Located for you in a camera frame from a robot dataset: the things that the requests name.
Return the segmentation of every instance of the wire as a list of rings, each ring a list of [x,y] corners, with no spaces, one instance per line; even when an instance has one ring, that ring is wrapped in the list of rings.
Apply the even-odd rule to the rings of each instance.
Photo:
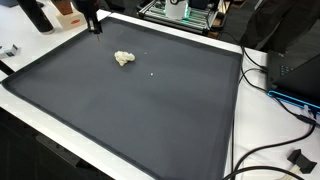
[[[303,178],[301,178],[300,176],[290,172],[290,171],[287,171],[287,170],[284,170],[284,169],[281,169],[281,168],[277,168],[277,167],[272,167],[272,166],[252,166],[252,167],[247,167],[247,168],[243,168],[243,169],[239,169],[237,171],[234,171],[232,173],[230,173],[229,175],[227,175],[226,177],[224,177],[222,180],[228,180],[230,178],[235,178],[236,175],[240,174],[240,173],[243,173],[243,172],[247,172],[247,171],[253,171],[253,170],[271,170],[271,171],[278,171],[278,172],[282,172],[282,173],[285,173],[285,174],[288,174],[298,180],[304,180]]]
[[[248,69],[246,70],[240,77],[239,79],[239,83],[241,82],[241,80],[243,79],[243,77],[246,75],[246,73],[248,73],[249,71],[260,71],[262,73],[266,73],[266,71],[262,70],[262,69],[258,69],[258,68],[251,68],[251,69]]]
[[[268,94],[268,91],[267,91],[267,90],[262,89],[261,87],[258,87],[258,86],[253,85],[253,84],[248,80],[247,76],[245,75],[245,73],[244,73],[244,71],[243,71],[242,66],[241,66],[240,69],[241,69],[241,72],[242,72],[242,74],[243,74],[244,79],[247,81],[247,83],[248,83],[250,86],[252,86],[252,87],[254,87],[254,88],[256,88],[256,89],[258,89],[258,90],[260,90],[260,91],[262,91],[262,92],[264,92],[264,93],[266,93],[266,94]]]
[[[241,50],[242,50],[242,60],[243,60],[243,59],[244,59],[244,54],[245,54],[245,49],[244,49],[244,47],[241,46]],[[241,65],[242,77],[249,83],[249,85],[251,85],[252,87],[254,87],[254,88],[256,88],[256,89],[259,89],[259,90],[267,93],[267,91],[266,91],[265,89],[262,89],[262,88],[260,88],[260,87],[258,87],[258,86],[253,85],[253,84],[247,79],[246,73],[249,72],[249,71],[250,71],[250,69],[247,70],[246,72],[244,72],[244,71],[243,71],[243,67],[242,67],[242,65]],[[243,155],[243,156],[240,158],[240,160],[237,162],[234,170],[232,171],[233,173],[238,171],[241,163],[242,163],[242,162],[244,161],[244,159],[246,159],[249,155],[251,155],[251,154],[253,154],[253,153],[257,152],[257,151],[263,150],[263,149],[268,149],[268,148],[273,148],[273,147],[279,147],[279,146],[291,144],[291,143],[294,143],[294,142],[297,142],[297,141],[301,141],[301,140],[303,140],[303,139],[308,138],[308,137],[313,133],[313,131],[315,130],[315,127],[316,127],[316,125],[317,125],[315,121],[312,121],[312,120],[310,120],[309,118],[306,118],[306,117],[301,116],[301,115],[297,115],[297,114],[289,111],[289,109],[287,109],[278,99],[276,99],[276,100],[280,103],[280,105],[281,105],[287,112],[289,112],[290,114],[294,115],[296,118],[298,118],[298,119],[300,119],[300,120],[302,120],[302,121],[304,121],[304,122],[306,122],[306,123],[312,124],[311,129],[310,129],[304,136],[302,136],[302,137],[299,137],[299,138],[296,138],[296,139],[293,139],[293,140],[290,140],[290,141],[285,141],[285,142],[282,142],[282,143],[277,143],[277,144],[272,144],[272,145],[266,145],[266,146],[258,147],[258,148],[255,148],[255,149],[247,152],[247,153],[246,153],[245,155]],[[233,122],[233,127],[232,127],[232,128],[233,128],[233,129],[232,129],[232,147],[231,147],[231,148],[232,148],[232,149],[231,149],[231,152],[232,152],[232,155],[231,155],[231,159],[232,159],[231,167],[233,167],[233,161],[234,161],[234,160],[233,160],[233,158],[234,158],[234,154],[233,154],[233,153],[234,153],[234,122]]]
[[[229,36],[237,43],[237,45],[239,45],[239,41],[238,41],[232,34],[230,34],[230,33],[228,33],[228,32],[225,32],[225,31],[223,31],[223,32],[221,32],[221,33],[224,33],[224,34],[229,35]],[[248,57],[248,59],[249,59],[254,65],[258,66],[259,68],[261,68],[261,69],[263,69],[263,70],[265,70],[265,71],[268,71],[268,68],[267,68],[266,66],[261,66],[261,65],[259,65],[258,63],[256,63],[256,62],[248,55],[246,49],[245,49],[243,46],[241,46],[241,48],[242,48],[242,50],[244,51],[244,54]]]
[[[293,115],[293,116],[297,116],[297,114],[293,113],[292,111],[290,111],[279,99],[274,98],[279,104],[280,106],[286,110],[289,114]]]
[[[301,141],[301,140],[304,140],[306,138],[308,138],[314,131],[315,129],[315,124],[312,125],[311,129],[303,136],[299,137],[299,138],[296,138],[296,139],[293,139],[293,140],[290,140],[290,141],[285,141],[285,142],[282,142],[282,143],[277,143],[277,144],[272,144],[272,145],[267,145],[267,146],[261,146],[261,147],[258,147],[258,148],[255,148],[249,152],[247,152],[245,155],[243,155],[240,160],[237,162],[235,168],[234,168],[234,171],[237,171],[241,165],[241,163],[251,154],[257,152],[257,151],[260,151],[260,150],[263,150],[263,149],[268,149],[268,148],[273,148],[273,147],[279,147],[279,146],[284,146],[284,145],[287,145],[287,144],[291,144],[291,143],[295,143],[295,142],[298,142],[298,141]]]

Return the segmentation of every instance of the black monitor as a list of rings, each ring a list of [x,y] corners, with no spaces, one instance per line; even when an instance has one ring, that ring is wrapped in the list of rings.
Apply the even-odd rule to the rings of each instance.
[[[268,53],[268,95],[320,114],[320,54],[298,67],[276,52]]]

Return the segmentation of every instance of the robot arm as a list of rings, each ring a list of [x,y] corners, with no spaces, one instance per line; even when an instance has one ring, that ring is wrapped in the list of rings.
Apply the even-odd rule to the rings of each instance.
[[[101,24],[97,18],[100,0],[72,0],[72,4],[86,18],[89,32],[102,33]]]

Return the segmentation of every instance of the white surface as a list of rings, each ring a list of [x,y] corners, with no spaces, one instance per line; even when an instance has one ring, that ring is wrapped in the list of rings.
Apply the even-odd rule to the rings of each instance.
[[[53,10],[50,9],[49,6],[45,8],[45,12],[46,11]],[[52,19],[54,13],[46,14],[54,27],[58,27],[58,22]],[[109,15],[109,13],[103,11],[100,11],[99,14],[104,14],[105,16]],[[4,24],[0,25],[1,40],[4,38],[4,41],[1,43],[15,43],[21,48],[20,54],[18,53],[16,57],[8,58],[4,61],[14,70],[18,70],[31,63],[86,28],[79,27],[78,29],[68,32],[63,32],[58,28],[53,35],[42,36],[37,32],[19,7],[8,9],[0,6],[0,17],[3,16],[7,17],[7,19],[11,20],[13,23],[10,24],[10,26]],[[111,16],[154,28],[162,32],[188,38],[193,41],[233,52],[241,52],[241,49],[236,45],[119,14],[112,14]],[[247,52],[257,63],[265,63],[266,54],[253,50],[247,50]],[[245,59],[244,69],[250,67],[254,67],[254,65]],[[248,78],[253,84],[262,87],[264,86],[265,77],[263,75],[257,72],[249,72]],[[93,141],[8,93],[2,86],[0,87],[0,106],[115,179],[151,179],[148,175],[95,144]],[[289,105],[288,107],[291,110],[300,113],[300,109]],[[299,122],[282,110],[275,101],[251,88],[245,82],[242,82],[239,87],[235,122],[235,161],[250,149],[299,137],[305,134],[309,128],[308,125]],[[320,162],[320,153],[318,152],[320,149],[319,130],[316,129],[310,138],[302,142],[255,153],[245,160],[244,165],[271,165],[290,169],[291,165],[286,160],[286,157],[292,150],[299,148],[302,149],[303,154],[308,158]],[[228,159],[226,173],[229,172],[229,168]],[[238,179],[270,180],[278,179],[282,176],[283,175],[280,173],[273,173],[270,171],[252,171],[245,173],[242,178],[239,176]],[[318,180],[320,177],[319,167],[316,166],[312,175],[303,175],[303,177],[310,180]]]

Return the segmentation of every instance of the gray mat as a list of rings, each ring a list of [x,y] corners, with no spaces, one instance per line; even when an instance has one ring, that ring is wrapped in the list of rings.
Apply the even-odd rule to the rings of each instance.
[[[158,179],[223,177],[241,55],[107,18],[4,87]],[[133,53],[120,67],[114,53]]]
[[[16,0],[0,0],[0,5],[6,6],[6,7],[13,7],[18,5],[18,2]]]

